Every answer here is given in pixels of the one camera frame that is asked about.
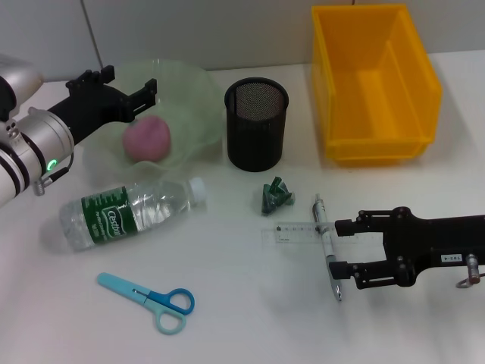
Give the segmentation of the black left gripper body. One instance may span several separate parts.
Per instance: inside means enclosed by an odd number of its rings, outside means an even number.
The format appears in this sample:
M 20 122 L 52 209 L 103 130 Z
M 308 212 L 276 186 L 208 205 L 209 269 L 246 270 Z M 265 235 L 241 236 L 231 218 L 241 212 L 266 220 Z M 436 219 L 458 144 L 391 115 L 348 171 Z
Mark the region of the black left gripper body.
M 67 126 L 80 143 L 101 126 L 111 122 L 131 122 L 128 96 L 101 83 L 68 81 L 69 96 L 48 109 Z

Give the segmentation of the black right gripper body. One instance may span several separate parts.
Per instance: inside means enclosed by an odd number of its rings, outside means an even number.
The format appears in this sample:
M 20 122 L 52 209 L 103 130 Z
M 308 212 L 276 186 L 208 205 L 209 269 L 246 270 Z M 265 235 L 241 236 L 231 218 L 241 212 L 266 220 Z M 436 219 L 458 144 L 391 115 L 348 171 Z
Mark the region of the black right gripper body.
M 423 219 L 407 207 L 393 210 L 393 237 L 384 237 L 384 250 L 393 267 L 396 285 L 410 287 L 429 268 L 465 266 L 469 286 L 481 280 L 484 264 L 484 217 L 482 215 Z

